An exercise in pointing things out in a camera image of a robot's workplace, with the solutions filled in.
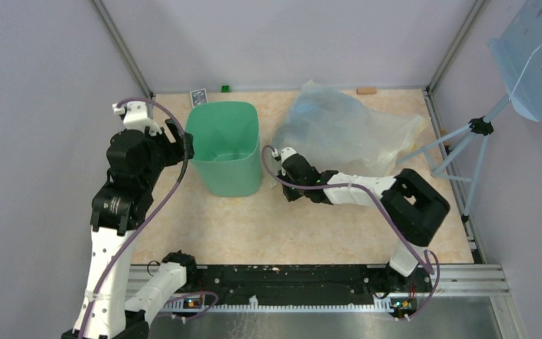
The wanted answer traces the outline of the clear plastic bag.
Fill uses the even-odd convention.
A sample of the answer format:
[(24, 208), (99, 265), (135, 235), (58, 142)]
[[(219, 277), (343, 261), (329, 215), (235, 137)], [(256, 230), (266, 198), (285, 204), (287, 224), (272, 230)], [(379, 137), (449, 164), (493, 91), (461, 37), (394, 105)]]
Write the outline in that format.
[(319, 170), (384, 177), (410, 151), (428, 120), (368, 108), (334, 88), (305, 83), (272, 138), (291, 147)]

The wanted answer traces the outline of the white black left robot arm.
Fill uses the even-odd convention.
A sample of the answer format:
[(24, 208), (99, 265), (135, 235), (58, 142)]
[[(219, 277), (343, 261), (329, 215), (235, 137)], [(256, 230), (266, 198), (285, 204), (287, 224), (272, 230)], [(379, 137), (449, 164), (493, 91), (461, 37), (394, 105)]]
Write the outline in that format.
[(136, 239), (154, 216), (147, 211), (165, 167), (182, 164), (186, 173), (193, 136), (173, 119), (163, 129), (124, 129), (107, 149), (107, 180), (92, 200), (92, 258), (78, 318), (62, 338), (146, 338), (150, 325), (177, 291), (198, 283), (193, 256), (168, 254), (159, 270), (131, 298), (126, 296)]

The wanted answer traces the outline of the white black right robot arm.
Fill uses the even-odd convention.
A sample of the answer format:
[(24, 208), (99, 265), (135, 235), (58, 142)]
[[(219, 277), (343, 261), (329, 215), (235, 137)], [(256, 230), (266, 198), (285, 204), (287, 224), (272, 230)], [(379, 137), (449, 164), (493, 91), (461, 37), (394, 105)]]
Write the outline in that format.
[(399, 237), (385, 272), (387, 285), (404, 291), (418, 265), (430, 267), (424, 252), (450, 211), (450, 204), (419, 173), (405, 168), (390, 177), (360, 177), (336, 170), (319, 172), (291, 148), (274, 157), (288, 201), (306, 197), (314, 203), (376, 207)]

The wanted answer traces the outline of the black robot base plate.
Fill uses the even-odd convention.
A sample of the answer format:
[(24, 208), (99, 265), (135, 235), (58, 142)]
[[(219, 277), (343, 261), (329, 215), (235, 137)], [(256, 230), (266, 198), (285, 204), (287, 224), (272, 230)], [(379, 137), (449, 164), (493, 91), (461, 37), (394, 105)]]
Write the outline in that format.
[(220, 306), (341, 306), (372, 304), (398, 294), (430, 292), (431, 280), (419, 268), (408, 278), (380, 265), (210, 265), (188, 275), (180, 293), (208, 291)]

